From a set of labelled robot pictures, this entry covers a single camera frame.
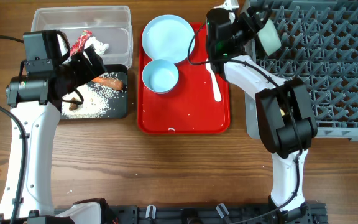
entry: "light blue plate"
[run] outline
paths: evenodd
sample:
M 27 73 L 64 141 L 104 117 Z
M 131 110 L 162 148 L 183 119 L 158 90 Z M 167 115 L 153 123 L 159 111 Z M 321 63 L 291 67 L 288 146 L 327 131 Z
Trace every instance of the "light blue plate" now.
M 168 93 L 177 84 L 179 72 L 175 64 L 164 60 L 154 60 L 148 63 L 142 72 L 144 85 L 151 91 Z
M 151 20 L 143 31 L 144 52 L 152 60 L 165 59 L 179 63 L 187 58 L 187 51 L 194 36 L 190 24 L 179 16 L 163 15 Z M 194 49 L 193 41 L 190 53 Z

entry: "black cutting board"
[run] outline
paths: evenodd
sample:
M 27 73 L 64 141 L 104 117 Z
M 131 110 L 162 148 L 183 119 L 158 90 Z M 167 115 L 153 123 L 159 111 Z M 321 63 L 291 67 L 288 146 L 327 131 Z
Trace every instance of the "black cutting board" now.
M 122 91 L 114 91 L 106 86 L 89 82 L 86 86 L 78 88 L 84 97 L 84 103 L 80 105 L 78 109 L 69 111 L 68 107 L 70 104 L 62 103 L 61 120 L 121 119 L 127 115 L 127 68 L 124 65 L 105 65 L 105 67 L 108 73 L 114 73 L 111 77 L 123 82 L 124 88 Z M 75 93 L 71 95 L 75 95 L 76 100 L 80 100 Z

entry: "wooden surface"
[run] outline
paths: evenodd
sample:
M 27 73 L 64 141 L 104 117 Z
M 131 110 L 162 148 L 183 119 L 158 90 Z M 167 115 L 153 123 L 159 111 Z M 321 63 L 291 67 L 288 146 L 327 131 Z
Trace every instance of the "wooden surface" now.
M 66 121 L 53 145 L 52 194 L 56 207 L 104 197 L 110 205 L 228 205 L 265 203 L 272 189 L 272 160 L 246 133 L 244 94 L 231 86 L 232 122 L 220 135 L 149 136 L 136 124 L 141 29 L 156 16 L 203 21 L 221 1 L 14 1 L 0 4 L 0 34 L 22 37 L 40 7 L 127 5 L 134 31 L 129 71 L 129 115 L 119 121 Z M 0 105 L 5 87 L 25 58 L 23 45 L 0 40 Z M 0 113 L 0 201 L 7 176 L 11 122 Z M 330 223 L 358 223 L 358 142 L 315 139 L 306 160 L 304 195 L 326 203 Z

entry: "orange carrot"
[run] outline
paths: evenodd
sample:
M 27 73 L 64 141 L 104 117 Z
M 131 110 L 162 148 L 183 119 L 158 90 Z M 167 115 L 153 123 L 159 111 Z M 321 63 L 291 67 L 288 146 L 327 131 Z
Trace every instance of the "orange carrot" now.
M 113 90 L 122 90 L 122 88 L 124 87 L 122 81 L 115 78 L 96 77 L 92 81 L 94 81 L 95 83 L 99 83 L 100 85 L 110 87 Z

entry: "clear container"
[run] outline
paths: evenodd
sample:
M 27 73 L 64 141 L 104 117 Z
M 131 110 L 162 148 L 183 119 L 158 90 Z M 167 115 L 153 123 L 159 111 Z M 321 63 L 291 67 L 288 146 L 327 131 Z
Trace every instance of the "clear container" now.
M 84 6 L 38 9 L 31 31 L 60 30 L 72 46 L 84 29 L 109 48 L 102 55 L 104 64 L 132 65 L 134 42 L 131 11 L 127 6 Z

